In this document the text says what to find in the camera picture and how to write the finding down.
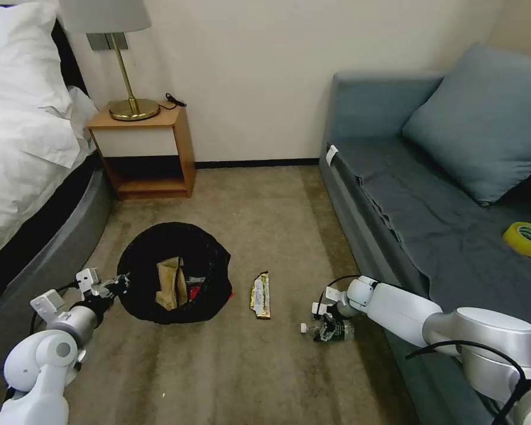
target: nightstand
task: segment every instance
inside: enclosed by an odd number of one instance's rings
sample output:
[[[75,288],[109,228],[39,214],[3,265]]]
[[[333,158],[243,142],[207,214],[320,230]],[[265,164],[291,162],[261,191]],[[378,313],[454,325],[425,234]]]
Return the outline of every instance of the nightstand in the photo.
[[[105,107],[87,127],[118,199],[191,197],[195,157],[184,108],[127,122]]]

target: sofa armrest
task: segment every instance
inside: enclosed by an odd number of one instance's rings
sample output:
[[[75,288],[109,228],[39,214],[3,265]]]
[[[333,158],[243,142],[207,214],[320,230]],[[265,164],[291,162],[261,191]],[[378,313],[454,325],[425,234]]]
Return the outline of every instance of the sofa armrest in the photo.
[[[394,136],[436,90],[442,76],[334,76],[324,145],[338,139]]]

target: beige carpet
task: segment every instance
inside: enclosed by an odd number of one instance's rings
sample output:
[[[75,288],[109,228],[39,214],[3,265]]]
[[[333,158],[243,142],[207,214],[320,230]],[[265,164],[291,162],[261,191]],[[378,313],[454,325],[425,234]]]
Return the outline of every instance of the beige carpet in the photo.
[[[417,423],[377,325],[358,319],[356,341],[325,345],[299,334],[324,285],[357,272],[317,167],[203,170],[190,200],[118,202],[88,264],[112,276],[134,236],[164,221],[224,245],[235,295],[192,325],[141,322],[117,303],[65,393],[71,425]],[[263,270],[270,321],[248,307]]]

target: trash can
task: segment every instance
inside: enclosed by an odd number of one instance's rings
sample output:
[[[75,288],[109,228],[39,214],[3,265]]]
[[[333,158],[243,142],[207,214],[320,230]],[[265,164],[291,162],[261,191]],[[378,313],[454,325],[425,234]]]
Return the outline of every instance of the trash can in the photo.
[[[191,300],[173,310],[156,302],[160,291],[158,263],[173,257],[183,261],[187,282],[198,282]],[[122,305],[138,319],[164,325],[213,318],[232,294],[228,280],[230,254],[203,229],[187,223],[161,223],[140,233],[126,247],[118,274],[129,273],[130,286]]]

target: gold lamp base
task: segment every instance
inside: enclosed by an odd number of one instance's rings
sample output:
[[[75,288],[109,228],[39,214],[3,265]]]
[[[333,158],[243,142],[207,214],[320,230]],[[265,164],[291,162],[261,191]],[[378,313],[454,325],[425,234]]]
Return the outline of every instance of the gold lamp base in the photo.
[[[149,99],[133,99],[112,102],[109,107],[110,116],[118,121],[139,121],[156,116],[159,111],[159,103]]]

